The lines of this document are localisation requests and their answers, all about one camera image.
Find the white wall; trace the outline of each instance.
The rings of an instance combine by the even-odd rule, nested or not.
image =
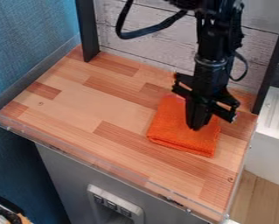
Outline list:
[[[249,61],[246,79],[235,84],[257,92],[262,83],[279,32],[279,0],[246,0],[244,46],[240,52]],[[172,27],[143,38],[121,40],[115,35],[115,22],[124,5],[122,0],[95,0],[101,49],[170,70],[192,74],[196,50],[195,17],[188,15]],[[163,0],[136,0],[126,22],[126,30],[153,25],[172,15],[177,8]],[[234,66],[239,76],[244,66]]]

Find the wood plank pattern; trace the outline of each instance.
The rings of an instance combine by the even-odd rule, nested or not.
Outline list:
[[[37,81],[34,81],[26,90],[36,95],[41,95],[49,100],[53,100],[61,92],[61,90],[57,88],[49,87]]]
[[[256,116],[246,112],[251,102],[243,102],[235,124],[221,122],[214,158],[150,143],[146,131],[172,82],[172,72],[104,52],[82,62],[77,47],[0,111],[15,123],[0,122],[217,222]]]

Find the black metal frame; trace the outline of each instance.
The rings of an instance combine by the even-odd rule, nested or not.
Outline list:
[[[96,29],[94,0],[76,0],[84,61],[89,62],[100,51]]]
[[[279,38],[276,43],[276,47],[273,51],[271,60],[269,62],[268,69],[266,71],[264,80],[262,81],[261,88],[257,94],[255,105],[253,107],[252,112],[254,114],[259,114],[262,108],[262,104],[266,98],[267,92],[269,90],[269,87],[271,86],[271,81],[273,79],[273,76],[275,75],[277,65],[279,63]]]

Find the orange towel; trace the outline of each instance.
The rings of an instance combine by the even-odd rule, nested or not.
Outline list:
[[[185,100],[169,94],[160,102],[147,137],[156,144],[212,158],[219,133],[217,116],[199,131],[189,129],[185,123]]]

